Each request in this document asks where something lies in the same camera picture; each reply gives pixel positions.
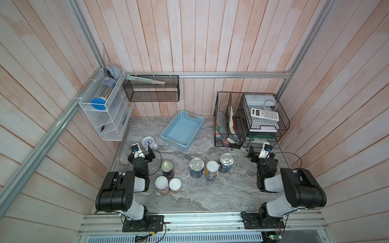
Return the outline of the dark blue gold-top can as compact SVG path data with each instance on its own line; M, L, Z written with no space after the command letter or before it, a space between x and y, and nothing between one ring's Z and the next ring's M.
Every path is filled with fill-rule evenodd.
M170 160L165 160L161 164L161 170L163 176L165 176L168 180L172 179L175 175L174 164Z

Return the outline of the red white can white lid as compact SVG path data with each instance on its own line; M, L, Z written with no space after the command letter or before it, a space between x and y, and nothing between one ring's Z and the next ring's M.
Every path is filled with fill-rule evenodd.
M155 186L161 195L167 195L170 192L169 181L165 176L158 177Z

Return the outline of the light blue plastic basket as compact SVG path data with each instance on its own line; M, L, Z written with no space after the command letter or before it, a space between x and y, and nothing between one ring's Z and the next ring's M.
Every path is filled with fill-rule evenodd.
M203 117L181 110L161 133L161 138L170 146L188 151L203 122Z

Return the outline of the blue can silver top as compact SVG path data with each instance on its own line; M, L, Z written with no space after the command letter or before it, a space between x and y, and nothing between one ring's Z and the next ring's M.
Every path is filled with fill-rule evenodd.
M228 173L233 164L234 164L234 158L229 153L223 153L219 158L219 172L221 173Z

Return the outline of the blue Progresso soup can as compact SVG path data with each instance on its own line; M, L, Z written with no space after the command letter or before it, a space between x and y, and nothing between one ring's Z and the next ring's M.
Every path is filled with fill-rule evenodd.
M204 162L201 158L193 158L189 163L189 168L193 178L200 178L203 175Z

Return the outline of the colourful can white lid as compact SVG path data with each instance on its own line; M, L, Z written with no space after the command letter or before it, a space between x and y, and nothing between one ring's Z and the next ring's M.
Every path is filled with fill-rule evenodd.
M207 181L214 181L218 175L219 164L216 161L209 161L206 164L205 178Z

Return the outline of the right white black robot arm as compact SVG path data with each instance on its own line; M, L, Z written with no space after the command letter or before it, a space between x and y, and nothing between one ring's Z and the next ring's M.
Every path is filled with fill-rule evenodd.
M282 194L261 205L256 216L260 226L270 227L300 209L322 208L326 205L327 196L309 170L277 169L278 160L270 144L263 145L260 152L251 146L247 157L257 165L257 188L261 192Z

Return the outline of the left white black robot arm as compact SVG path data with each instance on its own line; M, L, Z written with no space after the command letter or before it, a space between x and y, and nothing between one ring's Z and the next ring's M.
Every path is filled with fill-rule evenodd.
M149 213L146 206L134 200L134 194L146 192L150 186L148 163L155 158L149 147L146 152L133 152L129 156L132 171L108 172L95 200L98 212L117 213L130 222L148 223Z

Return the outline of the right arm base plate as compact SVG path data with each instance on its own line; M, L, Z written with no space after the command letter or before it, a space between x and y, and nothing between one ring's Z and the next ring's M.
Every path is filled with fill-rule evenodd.
M240 216L245 229L271 229L285 226L282 218L271 217L266 213L241 212Z

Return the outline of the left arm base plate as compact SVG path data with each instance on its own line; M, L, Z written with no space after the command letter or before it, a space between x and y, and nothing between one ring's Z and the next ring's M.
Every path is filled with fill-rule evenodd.
M141 220L125 219L122 232L160 232L164 230L164 216L151 215Z

